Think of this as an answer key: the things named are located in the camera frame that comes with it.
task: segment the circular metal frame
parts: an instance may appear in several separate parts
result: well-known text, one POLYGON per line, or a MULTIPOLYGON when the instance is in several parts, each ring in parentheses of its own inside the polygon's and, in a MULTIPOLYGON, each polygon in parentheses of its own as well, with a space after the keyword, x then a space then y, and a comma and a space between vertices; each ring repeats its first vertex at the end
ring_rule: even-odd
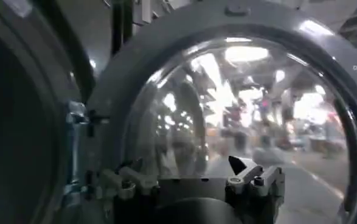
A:
POLYGON ((75 81, 72 80, 72 66, 66 58, 64 49, 48 23, 35 9, 26 17, 20 17, 0 1, 0 40, 26 70, 27 79, 33 83, 41 107, 44 108, 46 120, 30 122, 44 122, 49 126, 48 138, 52 143, 50 176, 46 177, 45 189, 42 190, 39 204, 30 221, 47 222, 52 219, 54 207, 63 195, 65 181, 62 169, 65 162, 66 132, 62 103, 79 100, 80 93, 75 81))
MULTIPOLYGON (((88 107, 111 116, 103 132, 102 166, 115 168, 124 156, 122 137, 126 117, 147 80, 172 55, 216 37, 262 37, 298 52, 328 74, 347 109, 348 138, 354 138, 351 172, 357 175, 357 50, 325 26, 282 6, 261 1, 206 1, 184 7, 144 27, 108 65, 88 107)), ((357 222, 357 177, 354 210, 357 222)))

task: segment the screw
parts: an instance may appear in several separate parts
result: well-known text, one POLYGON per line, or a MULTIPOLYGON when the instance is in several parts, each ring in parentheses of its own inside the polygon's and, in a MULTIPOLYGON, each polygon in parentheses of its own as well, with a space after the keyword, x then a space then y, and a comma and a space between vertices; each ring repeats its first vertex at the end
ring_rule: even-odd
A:
POLYGON ((254 177, 254 184, 258 186, 263 186, 264 185, 263 178, 260 176, 254 177))

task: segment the fluorescent light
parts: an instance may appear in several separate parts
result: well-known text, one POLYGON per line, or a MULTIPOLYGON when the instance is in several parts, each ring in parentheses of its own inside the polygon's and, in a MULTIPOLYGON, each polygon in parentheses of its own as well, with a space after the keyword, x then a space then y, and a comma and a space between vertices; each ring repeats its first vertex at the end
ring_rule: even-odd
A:
POLYGON ((313 35, 317 35, 317 34, 325 35, 325 36, 334 35, 334 33, 330 29, 328 29, 325 26, 322 26, 312 20, 304 21, 300 25, 299 29, 304 32, 313 34, 313 35))
POLYGON ((92 60, 92 59, 90 59, 89 62, 90 62, 90 64, 91 64, 91 66, 92 66, 93 68, 95 68, 95 61, 92 60))
POLYGON ((314 86, 314 88, 316 89, 316 92, 318 92, 322 95, 325 95, 325 90, 324 90, 323 86, 316 85, 316 86, 314 86))
POLYGON ((274 122, 274 117, 271 114, 268 114, 266 117, 270 122, 274 122))
POLYGON ((207 92, 215 99, 217 99, 217 94, 215 89, 207 89, 207 92))
POLYGON ((276 71, 276 82, 280 82, 285 78, 285 72, 283 70, 276 71))
POLYGON ((166 105, 166 107, 169 107, 169 109, 174 112, 177 109, 176 106, 176 100, 174 98, 174 95, 172 93, 168 93, 166 97, 163 100, 163 103, 166 105))
POLYGON ((255 100, 263 97, 263 93, 259 89, 241 90, 239 91, 238 95, 245 101, 255 100))
POLYGON ((192 70, 193 70, 193 71, 198 71, 198 70, 200 69, 200 67, 201 67, 199 57, 193 59, 193 60, 190 62, 190 66, 192 67, 192 70))
POLYGON ((167 124, 170 124, 170 125, 175 125, 176 123, 173 121, 172 117, 170 117, 169 115, 168 116, 165 116, 165 122, 167 124))
POLYGON ((254 111, 252 119, 254 121, 262 121, 261 114, 258 110, 254 111))
POLYGON ((228 37, 226 38, 226 42, 233 43, 233 42, 250 42, 250 39, 243 38, 243 37, 228 37))
POLYGON ((211 114, 205 117, 205 122, 217 126, 221 118, 217 114, 211 114))
POLYGON ((213 81, 216 88, 221 86, 220 69, 215 56, 208 53, 199 56, 196 60, 199 60, 200 65, 204 68, 205 73, 213 81))
POLYGON ((192 83, 193 83, 193 79, 191 78, 191 76, 190 76, 190 75, 186 75, 186 80, 188 80, 188 81, 190 81, 190 82, 192 82, 192 83))
POLYGON ((225 58, 227 61, 244 62, 257 61, 269 56, 269 51, 262 47, 234 46, 226 49, 225 58))
POLYGON ((315 107, 324 101, 324 98, 319 93, 304 93, 300 99, 306 106, 315 107))
POLYGON ((251 75, 247 76, 247 80, 248 80, 249 82, 251 82, 251 83, 254 82, 254 79, 252 79, 252 76, 251 76, 251 75))
POLYGON ((240 117, 240 123, 242 124, 242 126, 248 128, 252 124, 251 113, 242 113, 240 117))

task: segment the floor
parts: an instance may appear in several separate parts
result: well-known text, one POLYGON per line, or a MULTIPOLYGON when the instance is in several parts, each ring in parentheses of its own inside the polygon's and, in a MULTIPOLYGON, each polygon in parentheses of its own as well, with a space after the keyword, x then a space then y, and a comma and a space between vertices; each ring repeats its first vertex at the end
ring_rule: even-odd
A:
MULTIPOLYGON (((269 167, 280 166, 286 175, 285 203, 276 223, 333 223, 347 188, 347 157, 326 158, 314 152, 286 152, 276 147, 256 148, 246 153, 230 150, 229 155, 252 159, 269 167)), ((233 175, 227 156, 211 156, 207 175, 233 175)))

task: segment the ceiling light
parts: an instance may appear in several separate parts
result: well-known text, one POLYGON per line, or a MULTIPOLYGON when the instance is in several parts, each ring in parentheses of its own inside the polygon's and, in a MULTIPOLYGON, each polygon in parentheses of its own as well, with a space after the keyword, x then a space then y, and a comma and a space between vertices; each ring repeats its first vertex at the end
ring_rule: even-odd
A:
POLYGON ((195 60, 199 61, 201 67, 203 67, 205 73, 213 81, 215 86, 216 87, 221 86, 220 69, 215 56, 211 53, 208 53, 199 56, 195 60))
POLYGON ((247 76, 247 81, 248 81, 249 83, 253 83, 253 82, 254 82, 254 79, 252 79, 252 76, 249 75, 249 76, 247 76))
POLYGON ((314 86, 314 88, 315 88, 316 92, 318 92, 322 95, 325 95, 325 90, 324 90, 323 86, 316 85, 316 86, 314 86))
POLYGON ((234 46, 226 49, 225 58, 230 63, 257 61, 269 56, 269 51, 262 47, 234 46))
POLYGON ((319 93, 304 93, 300 99, 306 106, 316 107, 324 101, 324 98, 319 93))
POLYGON ((276 71, 276 82, 281 82, 285 78, 285 72, 283 70, 276 71))
POLYGON ((89 62, 90 62, 90 64, 91 64, 91 66, 92 66, 93 68, 95 68, 95 61, 92 60, 92 59, 90 59, 89 62))
POLYGON ((176 123, 173 121, 172 117, 170 117, 169 115, 168 116, 165 116, 165 122, 167 124, 170 124, 170 125, 175 125, 176 123))
POLYGON ((190 75, 186 75, 186 80, 188 80, 188 81, 190 81, 190 82, 192 82, 192 83, 193 83, 193 79, 191 78, 191 76, 190 76, 190 75))
POLYGON ((176 100, 174 98, 174 95, 172 93, 168 93, 164 100, 163 100, 163 103, 166 105, 166 107, 169 107, 169 109, 174 112, 176 111, 177 109, 177 106, 176 106, 176 100))
POLYGON ((233 43, 233 42, 250 42, 250 39, 243 38, 243 37, 228 37, 226 38, 226 42, 233 43))

